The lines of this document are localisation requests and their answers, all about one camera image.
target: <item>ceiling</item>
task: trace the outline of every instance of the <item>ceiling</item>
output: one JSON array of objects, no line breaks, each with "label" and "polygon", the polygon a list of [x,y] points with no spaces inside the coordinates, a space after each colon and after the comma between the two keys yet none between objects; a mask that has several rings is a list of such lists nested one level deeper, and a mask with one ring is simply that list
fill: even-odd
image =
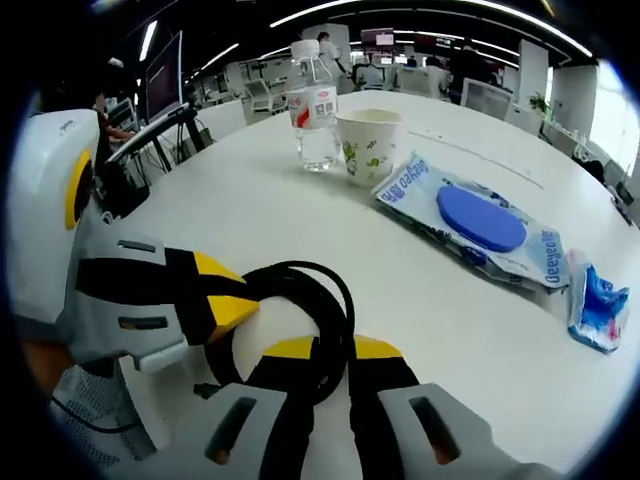
[{"label": "ceiling", "polygon": [[[285,47],[300,38],[303,29],[321,23],[346,24],[351,40],[360,39],[360,30],[387,28],[428,31],[470,37],[518,51],[522,38],[550,52],[553,66],[593,62],[566,41],[520,18],[474,3],[460,0],[360,0],[322,9],[278,27],[269,24],[288,15],[329,0],[122,0],[106,14],[102,24],[111,56],[123,60],[134,76],[142,75],[145,64],[139,62],[146,25],[151,18],[158,27],[151,42],[148,60],[154,58],[169,39],[183,31],[182,67],[185,75],[201,68],[231,45],[239,47],[212,64],[207,71],[220,70],[230,61],[246,60]],[[589,29],[560,24],[545,9],[541,0],[501,0],[517,10],[557,27],[598,56],[598,47]],[[398,39],[412,39],[401,35]],[[517,57],[496,49],[476,45],[484,51],[517,63]]]}]

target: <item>plastic water bottle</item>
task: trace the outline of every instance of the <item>plastic water bottle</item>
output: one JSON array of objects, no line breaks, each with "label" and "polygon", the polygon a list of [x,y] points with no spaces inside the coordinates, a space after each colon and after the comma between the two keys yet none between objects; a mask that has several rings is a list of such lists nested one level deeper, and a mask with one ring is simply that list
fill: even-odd
[{"label": "plastic water bottle", "polygon": [[298,155],[306,170],[328,170],[340,156],[336,127],[336,87],[322,63],[317,40],[291,45],[293,63],[287,77],[287,102]]}]

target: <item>bottle label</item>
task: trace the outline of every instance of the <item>bottle label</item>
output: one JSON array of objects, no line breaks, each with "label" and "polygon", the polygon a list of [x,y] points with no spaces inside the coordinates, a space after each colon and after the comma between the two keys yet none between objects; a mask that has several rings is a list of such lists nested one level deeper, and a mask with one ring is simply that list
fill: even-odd
[{"label": "bottle label", "polygon": [[295,128],[316,129],[333,125],[336,114],[336,87],[312,87],[289,92],[287,100]]}]

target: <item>white round table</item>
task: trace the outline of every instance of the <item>white round table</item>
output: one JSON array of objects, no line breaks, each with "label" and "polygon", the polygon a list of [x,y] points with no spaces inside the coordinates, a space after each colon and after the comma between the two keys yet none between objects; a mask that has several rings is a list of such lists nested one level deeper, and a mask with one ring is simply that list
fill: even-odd
[{"label": "white round table", "polygon": [[[341,168],[304,172],[286,113],[200,152],[154,184],[149,199],[122,222],[167,246],[205,252],[239,274],[293,259],[334,269],[353,295],[358,333],[399,348],[422,383],[438,383],[485,418],[507,453],[569,471],[607,432],[633,384],[640,233],[587,172],[505,122],[400,93],[339,97],[340,109],[368,107],[393,109],[405,120],[396,165],[416,149],[433,165],[484,183],[557,229],[565,250],[582,249],[601,276],[630,286],[631,315],[619,350],[605,356],[573,341],[566,296],[489,282],[376,211],[367,191],[347,185]],[[313,322],[294,305],[264,301],[236,334],[240,372],[246,378],[276,341],[312,332]],[[199,349],[149,377],[134,371],[130,359],[122,366],[158,448],[170,443],[190,406],[203,401],[193,383],[214,381]],[[316,407],[303,478],[361,476],[348,411],[343,380]]]}]

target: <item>blue plastic lid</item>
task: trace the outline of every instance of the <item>blue plastic lid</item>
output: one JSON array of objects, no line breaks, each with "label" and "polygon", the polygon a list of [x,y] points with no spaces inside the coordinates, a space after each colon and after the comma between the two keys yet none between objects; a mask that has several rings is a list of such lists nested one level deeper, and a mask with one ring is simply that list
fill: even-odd
[{"label": "blue plastic lid", "polygon": [[508,210],[454,186],[438,190],[440,215],[447,225],[494,252],[510,252],[527,237],[520,220]]}]

